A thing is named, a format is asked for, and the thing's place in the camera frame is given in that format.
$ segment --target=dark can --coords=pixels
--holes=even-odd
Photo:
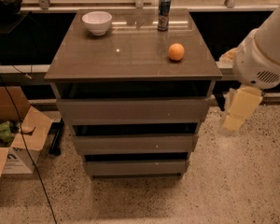
[[[171,0],[159,0],[158,29],[160,31],[168,30],[170,5],[171,5]]]

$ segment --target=orange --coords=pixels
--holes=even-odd
[[[170,46],[168,50],[169,58],[173,61],[180,61],[181,59],[183,59],[184,54],[185,54],[185,49],[183,45],[179,43],[174,43],[173,45]]]

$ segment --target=drawer front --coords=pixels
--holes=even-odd
[[[117,161],[84,162],[86,173],[93,179],[104,176],[177,175],[184,174],[189,161]]]
[[[82,157],[88,154],[192,152],[198,135],[184,136],[74,136],[75,149]]]
[[[201,122],[208,101],[90,101],[58,100],[57,106],[68,125]]]

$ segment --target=cardboard box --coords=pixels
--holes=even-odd
[[[29,104],[20,87],[7,87],[7,89],[23,119],[22,129],[32,131],[23,136],[33,160],[37,163],[49,133],[51,119]],[[7,120],[18,121],[19,118],[6,89],[0,87],[0,123]],[[32,174],[34,169],[20,133],[16,134],[10,147],[0,147],[0,176],[1,174]]]

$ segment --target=white bowl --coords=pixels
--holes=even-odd
[[[104,11],[93,11],[86,13],[82,21],[94,35],[104,35],[110,28],[112,15]]]

